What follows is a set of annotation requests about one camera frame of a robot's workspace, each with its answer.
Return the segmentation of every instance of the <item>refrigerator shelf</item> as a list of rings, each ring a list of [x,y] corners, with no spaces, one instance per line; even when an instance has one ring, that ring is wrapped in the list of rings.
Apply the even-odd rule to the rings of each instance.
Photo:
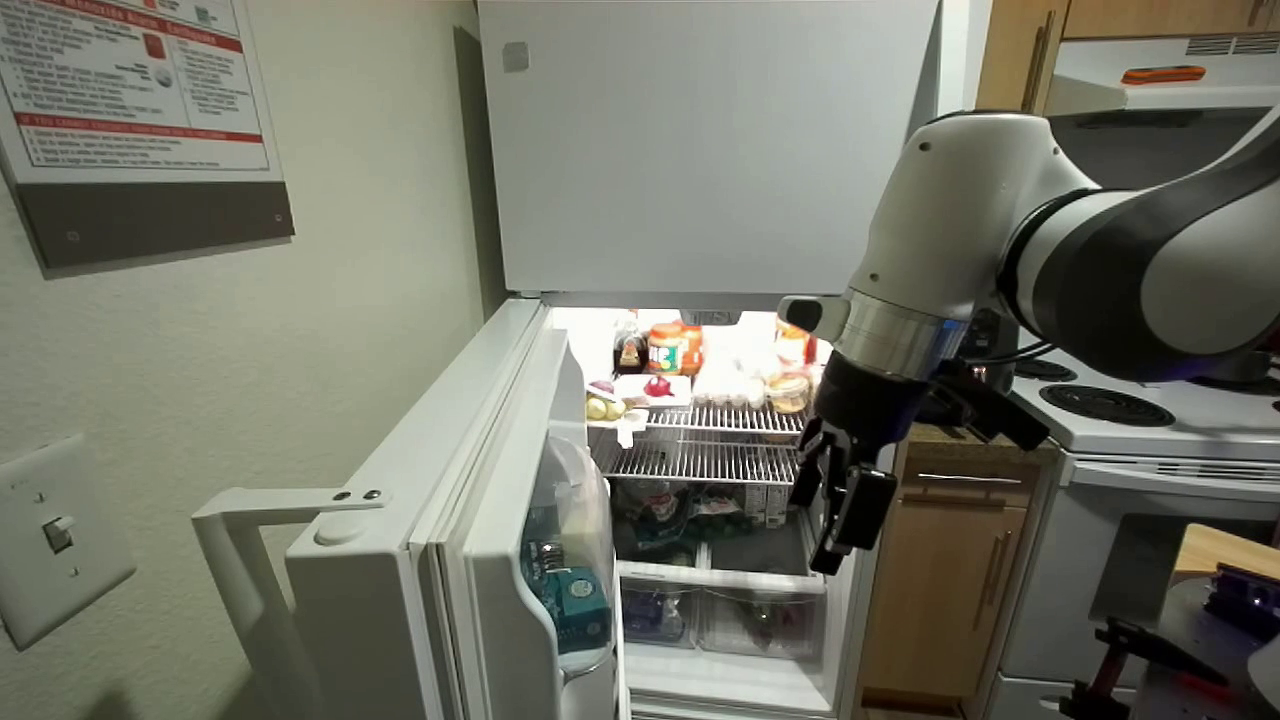
[[[629,646],[629,688],[631,705],[654,718],[662,718],[672,700],[695,700],[735,718],[830,718],[818,676],[789,656]]]
[[[617,562],[617,578],[631,583],[741,588],[756,595],[822,595],[829,592],[822,578],[678,568],[678,565],[634,565],[634,562]]]
[[[676,479],[676,486],[790,486],[801,458],[790,448],[631,448],[621,454],[612,479]]]
[[[730,404],[687,404],[687,409],[646,409],[646,427],[801,436],[802,418],[779,418],[769,409],[730,409]]]

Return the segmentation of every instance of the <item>refrigerator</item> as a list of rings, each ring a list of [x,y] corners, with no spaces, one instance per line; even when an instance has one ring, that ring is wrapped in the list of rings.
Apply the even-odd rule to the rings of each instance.
[[[790,350],[769,303],[847,284],[940,94],[935,16],[479,0],[513,299],[342,487],[226,487],[195,513],[281,718],[857,713],[876,557],[806,571],[818,508],[789,508],[802,418],[651,372],[692,352],[678,336],[634,376],[617,350],[672,325],[698,332],[703,368]],[[617,409],[646,381],[668,390],[600,418],[600,393]]]

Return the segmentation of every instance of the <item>wire rack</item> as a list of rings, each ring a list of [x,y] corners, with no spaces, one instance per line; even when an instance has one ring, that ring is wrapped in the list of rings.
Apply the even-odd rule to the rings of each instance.
[[[676,486],[790,486],[801,458],[790,448],[631,448],[609,477],[617,479],[676,479]]]
[[[730,409],[730,404],[692,404],[692,409],[646,409],[646,427],[801,436],[802,418],[779,418],[769,409]]]

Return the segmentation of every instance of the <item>food item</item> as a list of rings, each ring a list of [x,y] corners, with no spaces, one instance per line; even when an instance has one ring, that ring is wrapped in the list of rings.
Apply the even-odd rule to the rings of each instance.
[[[661,493],[646,497],[646,513],[651,521],[668,526],[678,513],[678,497],[668,486],[661,486]]]
[[[651,376],[651,381],[645,385],[645,395],[676,395],[676,393],[672,393],[672,381]]]
[[[703,332],[672,319],[646,332],[646,368],[672,376],[695,376],[703,368]]]
[[[765,393],[765,381],[756,381],[741,368],[703,368],[695,376],[692,402],[695,404],[728,404],[728,409],[765,409],[769,393]]]
[[[609,646],[612,611],[602,583],[586,565],[535,568],[526,578],[526,588],[549,607],[560,654],[586,654]]]
[[[646,336],[625,332],[612,350],[612,372],[645,372],[646,368]]]
[[[591,425],[612,425],[612,422],[629,418],[629,404],[617,395],[612,385],[586,385],[586,409],[585,409],[585,418],[586,418]]]
[[[1201,85],[1205,66],[1127,68],[1118,85]]]
[[[776,319],[772,350],[785,368],[802,368],[817,360],[817,342],[802,329],[785,319]]]
[[[678,588],[625,588],[625,634],[629,642],[668,642],[683,637]]]
[[[698,497],[692,505],[692,518],[741,518],[745,505],[735,497]]]
[[[776,381],[769,381],[769,409],[779,418],[801,418],[806,409],[806,376],[779,372]]]

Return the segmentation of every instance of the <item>stove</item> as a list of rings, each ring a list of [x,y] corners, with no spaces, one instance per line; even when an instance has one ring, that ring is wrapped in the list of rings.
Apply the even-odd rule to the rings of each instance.
[[[1073,368],[1050,363],[1050,360],[1039,360],[1039,355],[1014,360],[1014,363],[1010,363],[1010,376],[1077,381],[1077,372],[1073,372]]]
[[[1050,352],[1043,360],[1073,368],[1077,381],[1014,376],[1010,395],[1049,425],[1060,448],[1077,458],[1182,458],[1182,459],[1280,463],[1280,409],[1274,409],[1280,395],[1229,393],[1229,390],[1205,390],[1182,381],[1175,385],[1113,381],[1066,352]],[[1162,409],[1170,422],[1117,425],[1100,412],[1080,412],[1050,402],[1050,395],[1073,395],[1073,390],[1118,393],[1135,404]]]
[[[1253,395],[1280,395],[1280,352],[1271,350],[1238,352],[1215,372],[1196,376],[1190,385],[1253,393]]]
[[[1049,385],[1039,395],[1062,412],[1093,418],[1093,422],[1113,422],[1113,425],[1170,425],[1175,418],[1152,402],[1093,390],[1093,385]]]

